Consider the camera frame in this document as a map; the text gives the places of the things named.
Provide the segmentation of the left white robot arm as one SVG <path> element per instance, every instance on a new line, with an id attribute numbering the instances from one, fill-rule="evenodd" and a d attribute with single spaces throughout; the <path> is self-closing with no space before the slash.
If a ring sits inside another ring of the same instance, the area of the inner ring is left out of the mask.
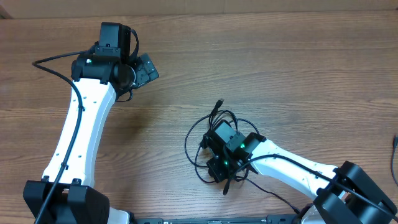
<path id="1" fill-rule="evenodd" d="M 36 223 L 134 223 L 131 212 L 110 205 L 95 190 L 95 163 L 112 106 L 159 77 L 139 53 L 134 29 L 103 22 L 99 40 L 75 52 L 70 105 L 55 152 L 39 181 L 26 182 L 23 198 Z"/>

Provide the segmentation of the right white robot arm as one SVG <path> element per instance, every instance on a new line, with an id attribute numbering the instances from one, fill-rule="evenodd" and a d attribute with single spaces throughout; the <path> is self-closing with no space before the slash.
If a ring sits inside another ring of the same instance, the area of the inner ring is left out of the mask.
<path id="1" fill-rule="evenodd" d="M 221 120 L 204 135 L 201 147 L 213 158 L 206 165 L 215 182 L 230 183 L 243 170 L 273 177 L 312 200 L 297 217 L 299 223 L 390 223 L 397 220 L 397 207 L 360 168 L 346 161 L 326 165 L 282 149 L 258 133 L 248 136 Z"/>

